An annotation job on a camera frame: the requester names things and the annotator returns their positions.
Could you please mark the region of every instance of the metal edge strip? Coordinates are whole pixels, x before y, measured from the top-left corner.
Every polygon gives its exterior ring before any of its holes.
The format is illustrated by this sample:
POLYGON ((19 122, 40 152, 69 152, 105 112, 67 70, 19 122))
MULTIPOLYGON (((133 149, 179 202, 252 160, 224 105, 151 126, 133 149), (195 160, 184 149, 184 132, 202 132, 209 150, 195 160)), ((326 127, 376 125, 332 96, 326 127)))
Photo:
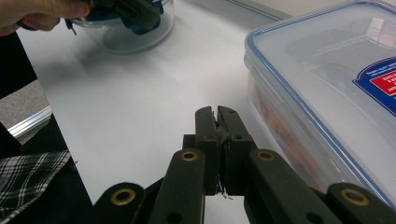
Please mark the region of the metal edge strip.
POLYGON ((49 106, 46 108, 42 109, 41 111, 35 113, 33 116, 31 116, 28 119, 25 119, 18 124, 12 126, 11 128, 8 129, 8 131, 15 137, 19 138, 25 133, 28 133, 29 131, 32 131, 35 127, 38 125, 44 123, 48 119, 50 119, 50 116, 52 114, 52 110, 49 106))

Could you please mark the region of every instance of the finger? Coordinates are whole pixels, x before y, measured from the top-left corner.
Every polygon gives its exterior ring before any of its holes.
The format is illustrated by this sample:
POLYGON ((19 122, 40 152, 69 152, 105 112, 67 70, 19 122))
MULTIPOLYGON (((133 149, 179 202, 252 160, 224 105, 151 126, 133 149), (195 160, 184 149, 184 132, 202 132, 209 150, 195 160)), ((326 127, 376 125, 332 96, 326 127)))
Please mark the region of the finger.
POLYGON ((60 19, 58 17, 48 16, 44 14, 30 14, 23 17, 22 22, 24 25, 31 27, 35 30, 51 31, 60 19))
POLYGON ((90 6, 80 0, 29 0, 32 13, 39 12, 62 18, 86 17, 90 6))
POLYGON ((1 27, 0 28, 0 36, 10 35, 10 34, 14 33, 16 30, 18 30, 19 28, 20 28, 20 26, 17 24, 13 24, 13 25, 6 26, 6 27, 1 27))

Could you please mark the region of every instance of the clear plastic lid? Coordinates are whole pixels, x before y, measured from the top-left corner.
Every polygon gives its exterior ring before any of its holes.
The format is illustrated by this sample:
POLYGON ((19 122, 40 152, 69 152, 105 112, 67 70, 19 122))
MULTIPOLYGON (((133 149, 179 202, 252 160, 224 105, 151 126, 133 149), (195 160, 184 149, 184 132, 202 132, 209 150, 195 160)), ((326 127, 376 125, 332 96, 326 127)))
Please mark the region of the clear plastic lid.
POLYGON ((350 171, 396 208, 396 11, 355 1, 251 33, 268 68, 350 171))

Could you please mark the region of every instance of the brass screw insert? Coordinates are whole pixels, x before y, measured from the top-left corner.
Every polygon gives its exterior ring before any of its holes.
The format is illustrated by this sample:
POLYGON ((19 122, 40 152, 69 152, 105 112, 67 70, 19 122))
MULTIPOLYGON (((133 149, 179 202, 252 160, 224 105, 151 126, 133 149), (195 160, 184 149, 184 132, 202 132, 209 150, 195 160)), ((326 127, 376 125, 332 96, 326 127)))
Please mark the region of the brass screw insert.
POLYGON ((198 159, 198 154, 192 151, 186 151, 183 152, 180 157, 183 161, 195 161, 198 159))
POLYGON ((259 153, 257 153, 257 156, 262 161, 273 161, 275 159, 274 154, 267 151, 259 151, 259 153))
POLYGON ((367 206, 370 203, 369 199, 364 194, 355 189, 342 189, 341 195, 349 203, 353 203, 357 206, 367 206))
POLYGON ((111 195, 111 202, 115 205, 122 206, 134 200, 136 194, 133 189, 118 189, 111 195))

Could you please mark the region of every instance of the plastic food container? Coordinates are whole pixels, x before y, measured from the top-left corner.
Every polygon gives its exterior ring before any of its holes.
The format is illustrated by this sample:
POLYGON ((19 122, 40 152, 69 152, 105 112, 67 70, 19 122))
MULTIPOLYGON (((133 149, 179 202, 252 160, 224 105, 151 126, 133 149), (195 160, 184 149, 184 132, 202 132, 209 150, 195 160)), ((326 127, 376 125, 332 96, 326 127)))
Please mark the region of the plastic food container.
POLYGON ((249 34, 251 97, 311 187, 349 182, 396 209, 396 10, 354 1, 249 34))
POLYGON ((120 18, 100 21, 73 20, 77 26, 83 27, 85 33, 104 49, 117 54, 134 53, 159 43, 172 30, 175 21, 173 0, 162 0, 163 14, 160 25, 143 35, 137 35, 125 28, 120 18))

